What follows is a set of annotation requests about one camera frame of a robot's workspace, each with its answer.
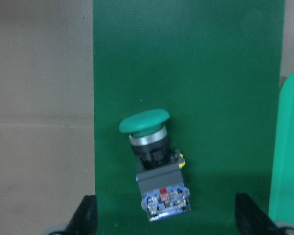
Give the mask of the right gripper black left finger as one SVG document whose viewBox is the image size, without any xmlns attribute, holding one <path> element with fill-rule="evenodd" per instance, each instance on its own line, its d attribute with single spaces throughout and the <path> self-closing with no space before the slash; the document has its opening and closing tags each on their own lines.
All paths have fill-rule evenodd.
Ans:
<svg viewBox="0 0 294 235">
<path fill-rule="evenodd" d="M 67 235 L 95 235 L 98 229 L 98 208 L 95 195 L 86 195 L 66 226 Z"/>
</svg>

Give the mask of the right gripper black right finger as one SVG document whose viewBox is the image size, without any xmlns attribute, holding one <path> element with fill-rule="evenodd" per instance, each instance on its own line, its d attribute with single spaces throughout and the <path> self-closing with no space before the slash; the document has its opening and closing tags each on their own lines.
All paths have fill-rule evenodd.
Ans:
<svg viewBox="0 0 294 235">
<path fill-rule="evenodd" d="M 236 194 L 235 224 L 241 235 L 278 234 L 278 227 L 246 193 Z"/>
</svg>

